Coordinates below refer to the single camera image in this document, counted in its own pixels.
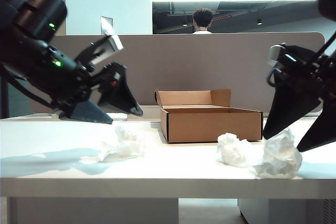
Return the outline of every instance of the white table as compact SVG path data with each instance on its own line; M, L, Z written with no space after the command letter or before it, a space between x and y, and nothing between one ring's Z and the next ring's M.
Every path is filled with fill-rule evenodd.
M316 118L291 126L297 141ZM114 127L142 132L144 157L98 162ZM45 198L335 199L335 144L303 153L294 179L256 179L248 168L222 164L216 143L166 144L159 122L112 125L58 119L2 120L1 196ZM251 151L262 154L262 143Z

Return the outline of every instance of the crumpled tissue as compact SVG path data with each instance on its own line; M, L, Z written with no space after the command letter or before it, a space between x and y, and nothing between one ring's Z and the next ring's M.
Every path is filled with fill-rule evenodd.
M218 137L217 151L222 155L224 164L236 167L250 166L251 144L246 140L239 140L237 135L225 133Z
M140 133L136 134L120 126L114 131L117 137L101 142L101 152L98 155L101 161L110 154L118 154L120 158L144 156L145 144Z
M294 136L290 130L266 140L262 158L262 163L252 169L259 178L293 178L302 163L301 153L294 147Z

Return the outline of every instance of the cardboard box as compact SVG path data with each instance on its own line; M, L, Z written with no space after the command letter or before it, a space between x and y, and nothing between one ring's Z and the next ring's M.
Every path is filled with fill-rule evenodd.
M155 91L168 143L216 142L224 133L262 139L262 112L230 108L230 89Z

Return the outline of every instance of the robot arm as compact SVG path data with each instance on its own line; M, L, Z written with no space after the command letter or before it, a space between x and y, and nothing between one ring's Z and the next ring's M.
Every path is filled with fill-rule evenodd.
M123 48L117 35L106 34L75 60L49 44L66 13L62 0L0 0L0 75L31 99L71 119L112 122L89 100L95 89L102 94L100 106L141 116L127 86L125 66L114 62L92 75L95 59ZM22 87L11 72L48 94L51 103Z
M333 21L335 2L319 0L320 13ZM265 138L276 135L323 101L321 115L300 141L298 150L304 152L336 141L336 51L323 55L335 38L336 33L316 53L285 44L271 47L269 62L273 68L267 82L275 87L275 96L264 128Z

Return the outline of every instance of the cable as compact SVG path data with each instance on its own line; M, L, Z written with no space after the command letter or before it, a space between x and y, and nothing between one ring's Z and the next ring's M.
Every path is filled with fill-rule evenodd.
M42 105L51 108L52 106L47 101L43 100L41 97L38 97L37 95L31 93L29 90L27 90L25 87L23 87L10 73L9 71L0 64L0 76L4 77L11 85L13 85L18 91L20 91L25 96L33 99L34 101L41 103Z
M323 47L315 54L314 57L312 57L308 62L308 64L311 64L314 60L316 60L330 45L333 43L333 41L336 39L336 32L330 37L330 39L327 41L327 43L324 44Z
M273 88L275 88L275 81L274 82L272 82L271 81L271 77L272 77L272 75L274 74L274 68L272 69L272 71L270 71L269 72L269 74L268 74L268 76L267 76L267 83L271 86L271 87L273 87Z

